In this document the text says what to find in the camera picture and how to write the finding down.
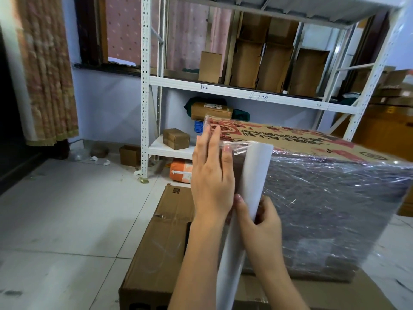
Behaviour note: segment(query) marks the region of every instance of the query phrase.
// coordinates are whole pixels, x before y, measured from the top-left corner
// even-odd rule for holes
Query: shelf label
[[[249,96],[249,99],[251,100],[257,100],[257,101],[265,101],[267,102],[268,100],[268,93],[258,93],[258,92],[252,92]]]
[[[208,92],[208,85],[201,84],[201,92],[207,93]]]

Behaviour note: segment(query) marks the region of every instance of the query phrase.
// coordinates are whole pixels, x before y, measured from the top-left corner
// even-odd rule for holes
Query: fingernail
[[[236,201],[243,201],[243,200],[242,200],[242,197],[241,197],[241,195],[240,195],[239,193],[236,193],[236,194],[235,194],[234,199],[235,199]]]

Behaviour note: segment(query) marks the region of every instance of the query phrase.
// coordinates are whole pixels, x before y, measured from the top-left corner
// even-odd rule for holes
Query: brown curtain
[[[6,50],[26,143],[79,134],[61,0],[9,0]]]

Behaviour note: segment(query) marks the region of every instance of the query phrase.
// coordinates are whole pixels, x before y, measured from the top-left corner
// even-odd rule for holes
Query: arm
[[[266,196],[261,199],[257,225],[251,220],[240,195],[235,195],[235,209],[245,250],[271,307],[309,309],[288,275],[282,255],[281,220],[271,199]]]
[[[193,153],[191,189],[195,218],[188,247],[168,309],[215,309],[218,250],[225,218],[234,199],[232,152],[224,148],[220,163],[217,127],[208,142],[210,127],[197,137]]]

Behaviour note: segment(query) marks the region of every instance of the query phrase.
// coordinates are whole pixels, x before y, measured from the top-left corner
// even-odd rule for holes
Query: orange package
[[[174,181],[182,183],[191,183],[192,177],[192,161],[185,159],[173,159],[169,177]]]

